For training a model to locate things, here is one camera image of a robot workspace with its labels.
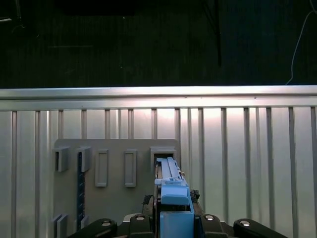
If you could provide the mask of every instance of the blue plastic part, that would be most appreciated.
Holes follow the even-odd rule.
[[[161,163],[162,179],[156,179],[155,185],[161,185],[161,204],[189,206],[190,211],[161,212],[160,237],[194,237],[194,207],[190,188],[180,174],[177,162],[169,157],[157,159]]]
[[[76,228],[81,228],[80,222],[85,217],[85,173],[82,172],[82,152],[78,153],[77,158],[77,219]]]

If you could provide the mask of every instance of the silver screw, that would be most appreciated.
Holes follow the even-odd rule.
[[[212,221],[212,220],[213,220],[213,216],[211,216],[211,215],[206,215],[205,218],[206,218],[208,221]]]
[[[240,221],[240,224],[243,225],[244,227],[249,227],[250,223],[247,221]]]
[[[144,217],[142,217],[142,216],[137,217],[137,220],[138,220],[138,221],[143,221],[143,220],[144,220]]]
[[[102,223],[102,226],[103,227],[108,227],[108,226],[110,226],[111,225],[111,223],[109,222],[109,221],[104,221],[103,223]]]

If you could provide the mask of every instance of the dark floor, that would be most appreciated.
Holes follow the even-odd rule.
[[[221,67],[199,0],[139,0],[126,16],[66,16],[34,1],[28,31],[0,25],[0,87],[284,85],[309,1],[220,2]],[[316,84],[316,24],[311,15],[290,84]]]

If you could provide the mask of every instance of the white cable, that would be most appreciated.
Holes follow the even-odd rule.
[[[296,47],[295,47],[295,50],[294,50],[294,53],[293,53],[293,58],[292,58],[292,63],[291,63],[291,78],[290,78],[290,80],[289,80],[285,85],[289,84],[289,83],[293,80],[293,76],[294,76],[294,74],[293,74],[294,59],[295,59],[295,55],[296,55],[296,52],[297,52],[297,48],[298,48],[299,42],[301,41],[301,37],[302,37],[303,30],[304,30],[305,25],[306,25],[306,21],[307,21],[307,19],[308,19],[308,17],[309,17],[310,14],[312,14],[312,13],[317,14],[317,11],[316,11],[315,8],[314,8],[314,5],[313,5],[312,0],[310,0],[309,2],[310,2],[310,4],[311,4],[313,10],[310,11],[310,12],[307,14],[307,16],[306,16],[306,18],[305,18],[305,20],[304,20],[304,23],[303,23],[303,26],[302,26],[302,30],[301,30],[301,33],[300,33],[300,35],[299,35],[299,38],[298,38],[298,41],[297,41],[297,44],[296,44]]]

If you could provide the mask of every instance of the gray rectangular slot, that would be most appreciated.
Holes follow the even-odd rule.
[[[124,185],[135,187],[137,182],[137,150],[131,149],[124,152]]]
[[[106,187],[108,183],[108,150],[99,150],[96,154],[95,184]]]
[[[58,147],[56,149],[53,149],[54,153],[54,160],[55,160],[55,171],[57,172],[63,172],[65,170],[68,170],[68,164],[69,164],[69,153],[68,153],[69,147]]]
[[[57,238],[67,238],[67,215],[61,216],[57,221]]]
[[[80,229],[83,229],[84,227],[89,225],[89,216],[85,216],[81,221],[80,221]]]
[[[61,218],[61,215],[58,215],[53,218],[52,224],[53,224],[53,238],[57,238],[57,221]]]
[[[81,172],[86,172],[91,166],[91,147],[80,147],[76,150],[77,153],[81,153]]]
[[[167,158],[172,156],[175,160],[177,160],[177,154],[174,146],[171,147],[151,147],[151,172],[154,172],[155,167],[155,158],[157,155],[161,156],[162,158]]]

